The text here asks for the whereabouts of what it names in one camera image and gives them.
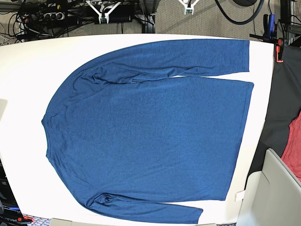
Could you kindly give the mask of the black aluminium frame post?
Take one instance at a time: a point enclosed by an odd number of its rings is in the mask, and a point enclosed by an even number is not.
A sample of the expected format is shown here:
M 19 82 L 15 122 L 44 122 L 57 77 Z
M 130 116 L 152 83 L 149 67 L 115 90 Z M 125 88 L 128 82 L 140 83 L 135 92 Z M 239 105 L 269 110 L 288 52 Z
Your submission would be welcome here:
M 140 0 L 139 1 L 141 11 L 143 14 L 142 18 L 142 32 L 154 34 L 155 23 L 156 23 L 156 12 L 157 12 L 157 1 L 156 0 Z

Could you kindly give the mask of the red black clamp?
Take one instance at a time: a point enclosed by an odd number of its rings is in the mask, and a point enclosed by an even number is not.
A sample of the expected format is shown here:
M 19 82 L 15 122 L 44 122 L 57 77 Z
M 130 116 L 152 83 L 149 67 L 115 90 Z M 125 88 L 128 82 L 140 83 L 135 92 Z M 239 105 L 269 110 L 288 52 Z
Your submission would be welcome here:
M 279 38 L 277 40 L 277 44 L 276 44 L 276 62 L 277 63 L 283 62 L 282 54 L 283 54 L 284 43 L 285 42 L 284 42 L 283 38 Z

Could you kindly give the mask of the blue handled tool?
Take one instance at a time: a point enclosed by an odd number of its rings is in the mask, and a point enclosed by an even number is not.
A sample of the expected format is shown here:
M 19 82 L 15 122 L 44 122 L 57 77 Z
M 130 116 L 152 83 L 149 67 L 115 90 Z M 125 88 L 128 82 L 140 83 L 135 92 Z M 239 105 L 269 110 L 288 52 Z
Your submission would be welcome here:
M 275 15 L 270 14 L 269 15 L 269 21 L 268 21 L 268 36 L 271 39 L 274 33 L 274 24 L 275 24 Z

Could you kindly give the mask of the dark grey cloth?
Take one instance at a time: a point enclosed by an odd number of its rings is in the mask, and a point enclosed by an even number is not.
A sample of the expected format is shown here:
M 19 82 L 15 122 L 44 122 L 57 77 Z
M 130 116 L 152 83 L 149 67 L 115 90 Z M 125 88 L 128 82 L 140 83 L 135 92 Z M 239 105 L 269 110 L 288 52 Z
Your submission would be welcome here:
M 266 150 L 282 157 L 289 140 L 289 125 L 301 111 L 301 48 L 285 47 L 282 63 L 275 63 L 265 123 L 248 176 L 263 168 Z

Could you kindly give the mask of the red cloth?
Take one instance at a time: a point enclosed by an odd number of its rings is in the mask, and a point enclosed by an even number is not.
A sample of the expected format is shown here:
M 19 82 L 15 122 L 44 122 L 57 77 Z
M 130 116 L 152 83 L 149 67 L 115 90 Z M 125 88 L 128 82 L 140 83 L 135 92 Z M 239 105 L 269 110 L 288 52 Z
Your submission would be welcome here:
M 289 125 L 289 137 L 281 160 L 301 180 L 301 115 Z

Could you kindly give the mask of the grey plastic bin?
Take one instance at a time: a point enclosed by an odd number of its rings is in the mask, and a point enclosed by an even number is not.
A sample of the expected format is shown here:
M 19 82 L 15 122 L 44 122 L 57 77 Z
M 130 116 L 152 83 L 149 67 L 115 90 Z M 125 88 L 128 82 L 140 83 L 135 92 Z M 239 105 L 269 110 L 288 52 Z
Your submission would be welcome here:
M 261 171 L 252 173 L 245 189 L 237 226 L 299 226 L 301 183 L 268 149 Z

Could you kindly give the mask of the small red clamp bottom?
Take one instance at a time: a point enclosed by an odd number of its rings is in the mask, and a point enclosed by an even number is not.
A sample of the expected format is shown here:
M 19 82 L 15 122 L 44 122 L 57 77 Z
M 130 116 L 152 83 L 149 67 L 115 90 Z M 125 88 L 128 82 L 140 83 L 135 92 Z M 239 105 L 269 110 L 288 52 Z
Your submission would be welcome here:
M 18 223 L 34 223 L 33 217 L 23 216 L 17 219 Z

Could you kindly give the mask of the black box with label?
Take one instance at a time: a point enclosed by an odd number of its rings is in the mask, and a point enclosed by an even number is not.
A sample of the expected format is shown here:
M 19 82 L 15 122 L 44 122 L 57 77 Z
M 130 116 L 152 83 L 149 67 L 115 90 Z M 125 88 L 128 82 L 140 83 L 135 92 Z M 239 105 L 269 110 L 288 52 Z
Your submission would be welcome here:
M 18 208 L 15 197 L 9 185 L 6 173 L 0 164 L 0 223 L 7 226 L 19 226 L 22 219 L 21 212 L 10 208 Z

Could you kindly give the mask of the blue long-sleeve shirt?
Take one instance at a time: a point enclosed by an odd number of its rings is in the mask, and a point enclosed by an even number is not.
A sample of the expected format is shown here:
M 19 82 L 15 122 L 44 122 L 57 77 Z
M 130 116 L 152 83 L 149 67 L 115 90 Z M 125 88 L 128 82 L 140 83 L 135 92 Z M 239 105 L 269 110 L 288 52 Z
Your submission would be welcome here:
M 169 40 L 99 56 L 53 95 L 47 158 L 75 200 L 111 218 L 196 224 L 182 202 L 226 199 L 253 84 L 248 40 Z

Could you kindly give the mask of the white power strip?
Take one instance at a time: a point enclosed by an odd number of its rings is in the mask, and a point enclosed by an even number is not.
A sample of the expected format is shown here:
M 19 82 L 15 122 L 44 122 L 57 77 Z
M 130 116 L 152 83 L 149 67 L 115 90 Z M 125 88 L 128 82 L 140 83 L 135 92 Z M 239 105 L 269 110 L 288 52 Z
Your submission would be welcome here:
M 42 17 L 46 21 L 58 21 L 65 19 L 65 14 L 62 12 L 58 13 L 46 13 Z

